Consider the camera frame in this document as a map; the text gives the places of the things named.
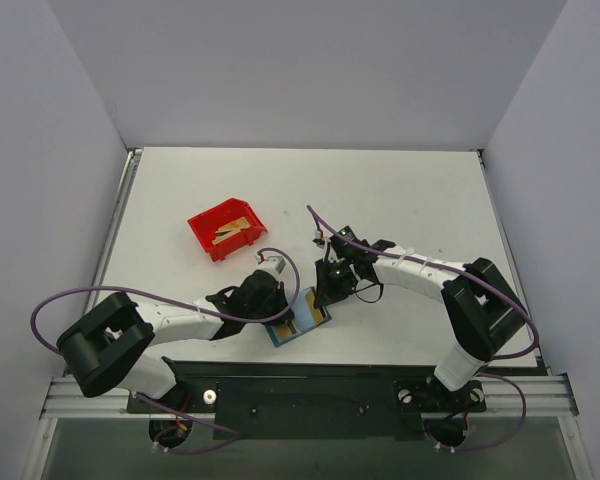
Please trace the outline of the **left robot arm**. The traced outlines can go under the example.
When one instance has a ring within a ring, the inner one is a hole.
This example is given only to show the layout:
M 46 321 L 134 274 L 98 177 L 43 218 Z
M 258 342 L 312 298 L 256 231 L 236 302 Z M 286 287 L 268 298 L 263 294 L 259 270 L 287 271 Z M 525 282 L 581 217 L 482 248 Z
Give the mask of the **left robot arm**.
M 249 323 L 277 326 L 293 319 L 279 275 L 256 269 L 240 285 L 206 295 L 190 308 L 139 303 L 127 293 L 113 293 L 63 332 L 56 346 L 85 397 L 124 388 L 172 412 L 183 405 L 186 388 L 173 362 L 148 354 L 148 348 L 217 341 L 241 333 Z

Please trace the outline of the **blue leather card holder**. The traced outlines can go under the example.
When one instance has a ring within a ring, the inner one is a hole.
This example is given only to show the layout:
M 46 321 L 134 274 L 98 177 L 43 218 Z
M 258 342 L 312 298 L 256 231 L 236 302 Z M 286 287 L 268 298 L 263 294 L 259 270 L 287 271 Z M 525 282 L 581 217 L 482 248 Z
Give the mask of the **blue leather card holder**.
M 275 334 L 273 332 L 273 327 L 275 325 L 266 325 L 265 326 L 265 330 L 266 330 L 267 334 L 269 335 L 269 338 L 275 348 L 279 348 L 285 344 L 288 344 L 288 343 L 298 339 L 302 335 L 305 335 L 305 334 L 317 329 L 319 326 L 322 326 L 323 324 L 325 324 L 331 320 L 332 316 L 330 315 L 329 312 L 328 313 L 330 315 L 330 320 L 319 326 L 315 326 L 313 324 L 313 322 L 310 320 L 310 315 L 309 315 L 309 310 L 308 310 L 307 303 L 305 300 L 305 295 L 311 288 L 314 288 L 314 287 L 306 288 L 300 292 L 299 298 L 294 303 L 294 305 L 291 309 L 291 313 L 294 315 L 294 318 L 288 322 L 293 322 L 294 325 L 296 326 L 296 328 L 298 329 L 299 333 L 296 336 L 294 336 L 293 338 L 291 338 L 289 340 L 279 342 L 276 339 Z

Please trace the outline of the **red plastic bin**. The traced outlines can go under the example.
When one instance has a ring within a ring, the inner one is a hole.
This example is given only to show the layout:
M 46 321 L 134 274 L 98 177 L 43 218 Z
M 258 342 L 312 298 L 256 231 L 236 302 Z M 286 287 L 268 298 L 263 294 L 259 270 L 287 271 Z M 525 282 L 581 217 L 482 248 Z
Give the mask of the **red plastic bin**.
M 249 203 L 236 198 L 191 217 L 187 224 L 213 262 L 253 245 L 268 232 Z

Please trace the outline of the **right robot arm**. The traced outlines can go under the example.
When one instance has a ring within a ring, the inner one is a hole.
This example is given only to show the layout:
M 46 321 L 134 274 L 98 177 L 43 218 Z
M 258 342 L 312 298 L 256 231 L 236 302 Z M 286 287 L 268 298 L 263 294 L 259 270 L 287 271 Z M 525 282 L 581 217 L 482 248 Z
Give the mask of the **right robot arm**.
M 472 263 L 432 259 L 388 240 L 370 244 L 350 227 L 314 242 L 326 248 L 315 262 L 317 307 L 357 294 L 362 281 L 379 289 L 400 287 L 444 305 L 454 343 L 426 386 L 429 402 L 439 409 L 457 403 L 463 387 L 526 326 L 520 300 L 485 258 Z

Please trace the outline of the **gold VIP card small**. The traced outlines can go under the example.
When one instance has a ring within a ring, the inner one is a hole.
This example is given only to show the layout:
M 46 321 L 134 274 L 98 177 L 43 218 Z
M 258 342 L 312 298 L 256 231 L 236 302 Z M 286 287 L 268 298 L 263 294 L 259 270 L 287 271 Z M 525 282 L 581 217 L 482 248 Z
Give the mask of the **gold VIP card small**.
M 316 292 L 311 288 L 305 295 L 305 300 L 309 310 L 310 320 L 315 326 L 319 326 L 330 320 L 330 315 L 325 307 L 317 305 Z

